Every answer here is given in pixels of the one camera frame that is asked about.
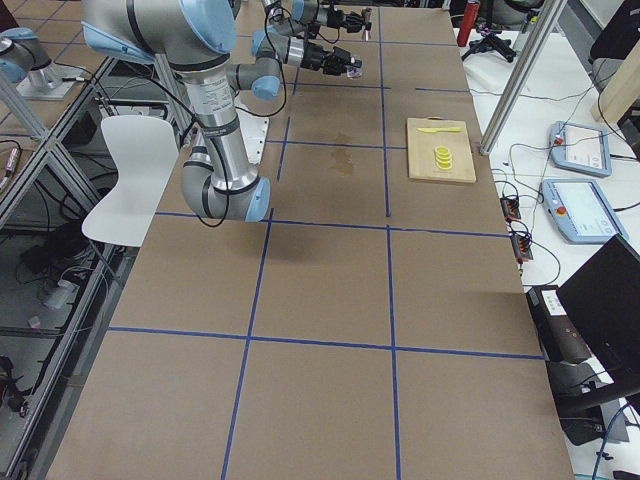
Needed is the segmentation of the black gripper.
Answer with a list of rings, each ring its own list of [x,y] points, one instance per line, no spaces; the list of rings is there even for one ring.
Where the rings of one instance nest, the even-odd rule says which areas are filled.
[[[325,50],[322,46],[308,42],[304,46],[302,68],[312,71],[321,71],[325,75],[345,75],[349,65],[361,66],[362,60],[354,57],[349,51],[334,47],[332,51]]]
[[[360,12],[346,13],[331,6],[327,10],[327,26],[336,30],[344,29],[348,33],[371,30],[372,9],[367,7]]]

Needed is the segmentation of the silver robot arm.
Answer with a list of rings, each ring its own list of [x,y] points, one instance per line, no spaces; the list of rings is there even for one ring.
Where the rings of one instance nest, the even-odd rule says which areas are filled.
[[[335,47],[313,43],[320,27],[369,35],[371,11],[346,13],[331,1],[263,4],[264,25],[252,38],[251,64],[232,64],[237,1],[86,1],[86,43],[119,60],[150,64],[164,55],[182,82],[189,111],[199,126],[196,144],[182,170],[187,205],[209,226],[224,220],[261,221],[268,210],[270,182],[248,157],[236,93],[278,98],[289,64],[325,75],[354,76],[361,60]]]
[[[297,36],[306,32],[309,38],[315,38],[321,27],[327,27],[347,33],[361,32],[363,40],[370,39],[370,8],[360,13],[345,12],[337,9],[333,1],[292,1],[290,9],[281,1],[262,1],[262,6],[267,25],[280,35]]]

